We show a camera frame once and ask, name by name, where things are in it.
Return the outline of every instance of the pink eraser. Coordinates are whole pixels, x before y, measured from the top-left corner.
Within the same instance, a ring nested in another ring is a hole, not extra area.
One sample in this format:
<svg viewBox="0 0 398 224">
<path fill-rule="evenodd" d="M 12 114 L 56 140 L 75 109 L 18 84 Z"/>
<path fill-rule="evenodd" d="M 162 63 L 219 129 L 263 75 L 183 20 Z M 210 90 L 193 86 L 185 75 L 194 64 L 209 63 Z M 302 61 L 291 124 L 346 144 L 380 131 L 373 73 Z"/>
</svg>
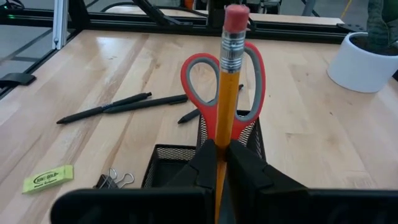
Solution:
<svg viewBox="0 0 398 224">
<path fill-rule="evenodd" d="M 250 9 L 247 6 L 232 4 L 225 9 L 224 29 L 230 33 L 246 30 Z"/>
</svg>

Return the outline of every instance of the pencil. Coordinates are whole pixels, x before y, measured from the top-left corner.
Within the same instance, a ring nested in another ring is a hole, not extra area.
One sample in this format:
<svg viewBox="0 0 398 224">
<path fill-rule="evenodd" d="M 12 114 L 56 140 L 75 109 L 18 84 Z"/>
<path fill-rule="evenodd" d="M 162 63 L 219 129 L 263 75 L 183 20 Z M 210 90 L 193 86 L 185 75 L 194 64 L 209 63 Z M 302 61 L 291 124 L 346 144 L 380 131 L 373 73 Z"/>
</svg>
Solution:
<svg viewBox="0 0 398 224">
<path fill-rule="evenodd" d="M 249 8 L 246 6 L 232 4 L 225 9 L 221 36 L 221 68 L 215 136 L 217 146 L 215 223 L 218 223 L 220 215 L 221 196 L 226 173 L 225 152 L 231 142 L 248 19 Z"/>
</svg>

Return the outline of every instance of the black mesh container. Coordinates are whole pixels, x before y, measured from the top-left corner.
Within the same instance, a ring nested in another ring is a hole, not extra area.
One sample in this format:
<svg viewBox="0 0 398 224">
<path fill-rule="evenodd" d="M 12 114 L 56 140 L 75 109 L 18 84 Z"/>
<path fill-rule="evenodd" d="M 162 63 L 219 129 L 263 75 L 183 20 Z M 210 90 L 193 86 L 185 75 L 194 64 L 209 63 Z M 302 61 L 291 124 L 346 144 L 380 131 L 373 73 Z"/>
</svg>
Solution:
<svg viewBox="0 0 398 224">
<path fill-rule="evenodd" d="M 142 188 L 165 185 L 195 155 L 195 146 L 155 145 Z"/>
<path fill-rule="evenodd" d="M 238 115 L 244 116 L 248 111 L 238 110 Z M 197 146 L 155 145 L 154 152 L 146 170 L 142 188 L 164 186 L 181 168 L 195 155 L 196 148 L 207 139 L 206 124 L 202 116 L 199 119 Z M 251 123 L 242 133 L 239 141 L 249 150 L 255 152 L 261 159 L 266 159 L 260 121 Z"/>
</svg>

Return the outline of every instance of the wooden table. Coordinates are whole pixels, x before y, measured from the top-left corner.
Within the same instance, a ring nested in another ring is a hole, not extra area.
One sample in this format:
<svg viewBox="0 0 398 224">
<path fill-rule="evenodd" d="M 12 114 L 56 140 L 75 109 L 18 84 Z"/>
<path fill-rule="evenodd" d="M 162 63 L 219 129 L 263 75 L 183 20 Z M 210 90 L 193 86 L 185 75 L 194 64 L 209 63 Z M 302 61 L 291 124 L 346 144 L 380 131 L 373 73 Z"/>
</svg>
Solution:
<svg viewBox="0 0 398 224">
<path fill-rule="evenodd" d="M 260 116 L 267 161 L 308 187 L 397 189 L 397 82 L 376 94 L 356 93 L 326 74 L 338 45 L 251 42 L 267 73 Z M 198 120 L 177 125 L 194 109 L 190 102 L 65 126 L 55 122 L 141 92 L 151 91 L 153 98 L 182 94 L 183 61 L 198 52 L 218 56 L 219 49 L 217 37 L 92 30 L 75 37 L 34 73 L 36 82 L 0 101 L 2 223 L 48 223 L 56 198 L 91 188 L 109 167 L 132 172 L 136 181 L 128 187 L 140 187 L 155 144 L 195 145 Z M 210 68 L 198 65 L 192 77 L 197 92 L 210 99 L 216 85 Z M 246 110 L 254 94 L 247 57 L 241 83 L 238 108 Z M 21 194 L 24 178 L 65 164 L 74 165 L 73 181 Z"/>
</svg>

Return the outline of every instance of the pencil eraser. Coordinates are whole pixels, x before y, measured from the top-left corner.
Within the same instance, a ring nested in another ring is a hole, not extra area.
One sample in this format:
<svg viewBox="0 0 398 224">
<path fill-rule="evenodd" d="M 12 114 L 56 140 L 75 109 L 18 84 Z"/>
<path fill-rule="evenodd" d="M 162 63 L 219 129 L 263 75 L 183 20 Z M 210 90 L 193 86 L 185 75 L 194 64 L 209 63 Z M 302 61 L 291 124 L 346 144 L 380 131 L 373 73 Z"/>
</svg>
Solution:
<svg viewBox="0 0 398 224">
<path fill-rule="evenodd" d="M 250 9 L 247 6 L 232 4 L 225 9 L 224 29 L 230 33 L 246 30 Z"/>
<path fill-rule="evenodd" d="M 73 166 L 65 165 L 24 180 L 23 194 L 32 194 L 41 190 L 73 180 Z"/>
</svg>

